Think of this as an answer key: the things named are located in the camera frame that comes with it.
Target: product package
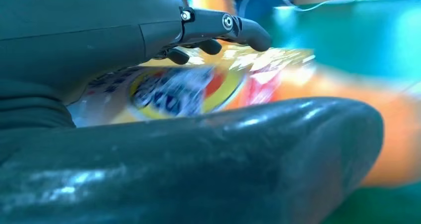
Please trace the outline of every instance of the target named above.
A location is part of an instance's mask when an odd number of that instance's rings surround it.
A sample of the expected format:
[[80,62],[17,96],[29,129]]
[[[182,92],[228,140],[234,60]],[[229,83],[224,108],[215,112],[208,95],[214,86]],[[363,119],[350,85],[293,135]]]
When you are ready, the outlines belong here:
[[98,77],[68,106],[78,127],[196,116],[281,99],[287,69],[311,70],[311,50],[227,45],[217,56],[186,50],[177,65],[155,60]]

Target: cable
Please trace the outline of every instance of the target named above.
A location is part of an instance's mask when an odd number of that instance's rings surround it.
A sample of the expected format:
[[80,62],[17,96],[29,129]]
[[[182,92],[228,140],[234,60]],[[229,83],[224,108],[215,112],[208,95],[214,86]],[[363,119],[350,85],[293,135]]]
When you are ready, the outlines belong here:
[[[331,3],[331,2],[336,2],[336,1],[341,1],[341,0],[327,0],[327,1],[324,1],[322,3],[319,3],[319,4],[317,4],[317,5],[315,5],[315,6],[311,7],[311,8],[301,9],[300,7],[292,4],[289,0],[283,0],[283,2],[285,2],[286,5],[291,6],[295,11],[299,11],[299,12],[306,12],[306,11],[314,10],[314,9],[316,9],[316,8],[318,8],[318,7],[326,4],[326,3]],[[247,8],[247,4],[249,2],[250,2],[250,0],[243,0],[241,2],[240,8],[238,10],[238,15],[240,17],[245,17],[245,11],[246,11],[246,8]]]

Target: bolt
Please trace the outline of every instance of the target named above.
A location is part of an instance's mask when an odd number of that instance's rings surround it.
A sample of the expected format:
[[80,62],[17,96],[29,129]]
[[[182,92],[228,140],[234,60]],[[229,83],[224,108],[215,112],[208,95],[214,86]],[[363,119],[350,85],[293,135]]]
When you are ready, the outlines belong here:
[[183,11],[182,13],[181,13],[181,19],[183,20],[183,21],[188,21],[188,20],[190,20],[192,18],[192,15],[190,14],[190,12],[188,12],[188,11]]
[[229,16],[229,14],[225,14],[222,17],[222,25],[224,26],[224,28],[226,30],[231,30],[233,27],[233,22],[232,22],[232,18],[231,16]]

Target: green surface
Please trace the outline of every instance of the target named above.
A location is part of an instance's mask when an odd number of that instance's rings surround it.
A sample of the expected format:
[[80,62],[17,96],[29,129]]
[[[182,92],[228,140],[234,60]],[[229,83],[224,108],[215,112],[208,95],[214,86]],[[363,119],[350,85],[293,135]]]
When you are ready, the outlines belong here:
[[325,65],[370,76],[421,77],[421,0],[327,4],[309,12],[277,9],[261,24],[275,47],[314,49]]
[[[421,0],[329,4],[311,12],[278,9],[261,24],[275,47],[314,49],[322,64],[388,79],[421,78]],[[419,224],[420,210],[421,183],[364,188],[325,224]]]

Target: robotic finger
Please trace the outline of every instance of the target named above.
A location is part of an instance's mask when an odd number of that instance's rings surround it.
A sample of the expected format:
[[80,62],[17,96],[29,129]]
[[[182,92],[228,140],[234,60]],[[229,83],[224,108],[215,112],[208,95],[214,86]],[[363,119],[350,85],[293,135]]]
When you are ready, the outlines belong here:
[[263,52],[271,46],[271,37],[258,23],[226,12],[186,8],[181,11],[182,36],[156,57],[169,58],[177,64],[185,64],[189,56],[175,46],[200,48],[204,52],[218,54],[222,46],[215,40],[247,44],[256,51]]

